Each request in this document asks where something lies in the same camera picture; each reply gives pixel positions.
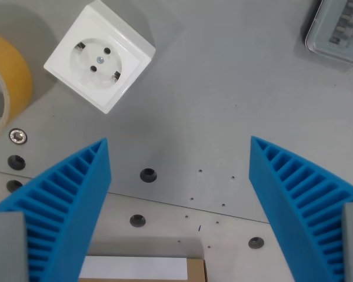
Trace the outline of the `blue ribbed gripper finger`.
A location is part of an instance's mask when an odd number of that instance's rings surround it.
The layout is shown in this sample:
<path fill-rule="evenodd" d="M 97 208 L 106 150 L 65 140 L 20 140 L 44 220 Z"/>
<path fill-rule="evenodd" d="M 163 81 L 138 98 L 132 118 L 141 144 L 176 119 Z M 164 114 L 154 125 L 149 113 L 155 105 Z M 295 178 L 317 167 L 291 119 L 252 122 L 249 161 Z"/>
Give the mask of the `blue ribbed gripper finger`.
<path fill-rule="evenodd" d="M 110 183 L 103 138 L 0 202 L 24 216 L 30 281 L 78 281 Z"/>
<path fill-rule="evenodd" d="M 344 281 L 342 211 L 353 185 L 251 137 L 249 180 L 295 281 Z"/>

